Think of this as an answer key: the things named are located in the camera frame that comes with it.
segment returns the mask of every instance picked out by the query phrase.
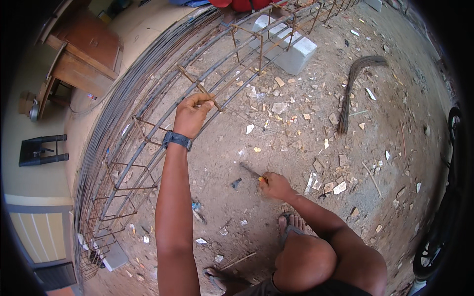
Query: black watch strap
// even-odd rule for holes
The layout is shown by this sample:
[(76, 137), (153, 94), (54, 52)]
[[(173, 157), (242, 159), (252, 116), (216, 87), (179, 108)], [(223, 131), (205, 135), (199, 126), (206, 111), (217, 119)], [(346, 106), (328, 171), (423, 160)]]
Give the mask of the black watch strap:
[(182, 134), (178, 134), (173, 131), (167, 131), (163, 138), (163, 147), (165, 149), (168, 149), (168, 144), (170, 142), (186, 147), (188, 152), (191, 151), (191, 147), (192, 147), (191, 139)]

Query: person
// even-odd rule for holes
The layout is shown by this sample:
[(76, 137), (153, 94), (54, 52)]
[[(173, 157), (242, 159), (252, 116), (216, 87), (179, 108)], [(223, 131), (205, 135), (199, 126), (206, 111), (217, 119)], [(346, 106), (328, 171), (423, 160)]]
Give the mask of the person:
[[(173, 132), (195, 138), (213, 106), (205, 94), (187, 97), (176, 109)], [(200, 294), (192, 251), (193, 215), (185, 146), (180, 142), (167, 144), (156, 202), (161, 296)], [(252, 287), (213, 268), (203, 270), (208, 280), (227, 296), (384, 295), (387, 267), (378, 251), (366, 246), (336, 214), (293, 190), (284, 176), (266, 172), (260, 179), (259, 187), (266, 197), (287, 202), (301, 215), (284, 213), (278, 218), (283, 250), (275, 260), (276, 271)], [(305, 221), (317, 237), (305, 233)]]
[[(224, 31), (236, 21), (236, 12), (260, 10), (272, 2), (278, 3), (279, 0), (209, 0), (209, 2), (215, 7), (219, 8), (224, 14), (224, 18), (220, 22), (219, 26), (219, 30)], [(273, 18), (280, 18), (282, 16), (287, 16), (288, 14), (288, 11), (285, 11), (279, 7), (274, 7), (272, 8), (271, 16)]]

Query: rebar cage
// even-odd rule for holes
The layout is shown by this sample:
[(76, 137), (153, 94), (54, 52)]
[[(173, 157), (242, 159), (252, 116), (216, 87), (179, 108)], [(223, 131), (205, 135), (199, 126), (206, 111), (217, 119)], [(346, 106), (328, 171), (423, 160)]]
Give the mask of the rebar cage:
[[(316, 26), (326, 23), (342, 9), (346, 10), (359, 1), (310, 0), (307, 3), (300, 3), (299, 0), (283, 0), (271, 3), (244, 17), (223, 32), (219, 32), (217, 26), (209, 28), (220, 16), (219, 11), (210, 6), (199, 9), (172, 25), (147, 48), (114, 84), (111, 96), (84, 154), (74, 209), (75, 267), (80, 283), (97, 273), (110, 246), (117, 241), (117, 236), (125, 230), (133, 215), (149, 198), (150, 193), (158, 189), (166, 150), (159, 143), (160, 140), (155, 139), (163, 138), (161, 133), (166, 132), (167, 127), (162, 126), (178, 104), (193, 91), (208, 94), (217, 90), (214, 100), (218, 110), (205, 122), (198, 133), (199, 136), (219, 113), (225, 111), (231, 100), (255, 77), (262, 75), (270, 63), (288, 51), (292, 43), (298, 42), (300, 38), (310, 34)], [(258, 32), (251, 32), (241, 26), (262, 14), (270, 16), (272, 8), (275, 7), (288, 11), (289, 15), (272, 23), (269, 17), (269, 25)], [(273, 37), (270, 36), (270, 29), (284, 22), (289, 23), (291, 32), (277, 39), (276, 36), (287, 29), (286, 27)], [(198, 35), (205, 27), (208, 27), (205, 36), (197, 38), (183, 50), (184, 46), (190, 43), (189, 36)], [(246, 32), (249, 35), (248, 39), (237, 44), (234, 28)], [(299, 31), (301, 36), (293, 38), (296, 31)], [(186, 67), (192, 65), (226, 34), (232, 35), (234, 48), (200, 77), (194, 79)], [(289, 44), (283, 48), (280, 43), (288, 37)], [(248, 45), (255, 39), (260, 40), (260, 46), (251, 49)], [(272, 43), (271, 46), (264, 51), (264, 45), (269, 42)], [(280, 52), (274, 58), (271, 60), (264, 58), (267, 52), (277, 47)], [(201, 82), (228, 60), (233, 65), (230, 70), (222, 72), (222, 77), (210, 89), (205, 89)], [(227, 96), (224, 92), (244, 73), (244, 71), (236, 73), (237, 68), (250, 70), (253, 75)], [(186, 77), (191, 83), (190, 86), (157, 121), (152, 123), (152, 114), (180, 77)], [(142, 152), (150, 145), (154, 147), (149, 149), (153, 151), (151, 160), (143, 161)], [(133, 185), (129, 187), (126, 182), (131, 170), (139, 172), (139, 176), (132, 179)], [(120, 174), (114, 176), (114, 172), (118, 171)]]

